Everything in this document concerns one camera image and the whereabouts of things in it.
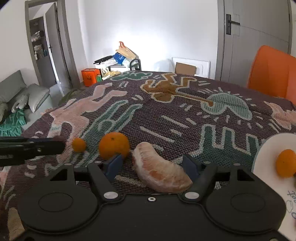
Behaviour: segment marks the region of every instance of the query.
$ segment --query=doorway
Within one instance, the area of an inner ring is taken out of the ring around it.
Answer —
[[[65,0],[25,2],[25,20],[32,62],[41,86],[49,87],[53,100],[80,88],[70,38]]]
[[[218,0],[215,79],[246,87],[262,45],[290,54],[291,21],[290,0]]]

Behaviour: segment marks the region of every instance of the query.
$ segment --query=screw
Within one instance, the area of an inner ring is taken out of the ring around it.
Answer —
[[[148,197],[148,201],[155,202],[156,201],[156,198],[155,197]]]
[[[118,197],[118,193],[116,192],[106,192],[104,193],[104,197],[107,199],[115,199]]]
[[[197,199],[199,198],[199,194],[197,192],[187,192],[185,193],[185,198],[187,199]]]

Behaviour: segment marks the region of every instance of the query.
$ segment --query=small orange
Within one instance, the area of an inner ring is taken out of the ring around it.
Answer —
[[[276,171],[280,177],[293,177],[296,173],[296,154],[287,149],[280,153],[276,160]]]
[[[129,153],[129,149],[128,138],[119,132],[106,134],[99,143],[99,153],[104,160],[109,160],[116,152],[121,153],[123,159],[125,159]]]
[[[75,152],[84,152],[86,143],[82,138],[77,137],[72,141],[72,147]]]

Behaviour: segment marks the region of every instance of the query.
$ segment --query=orange chair back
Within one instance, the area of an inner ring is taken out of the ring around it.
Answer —
[[[254,59],[248,88],[283,97],[296,104],[296,58],[269,46],[262,46]]]

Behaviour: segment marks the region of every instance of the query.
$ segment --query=white plate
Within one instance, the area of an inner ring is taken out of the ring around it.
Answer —
[[[281,178],[275,169],[276,159],[285,149],[291,149],[296,152],[295,134],[280,133],[267,139],[255,156],[252,172],[284,199],[286,215],[279,228],[279,232],[289,240],[295,241],[296,188],[294,183],[296,179],[294,177]]]

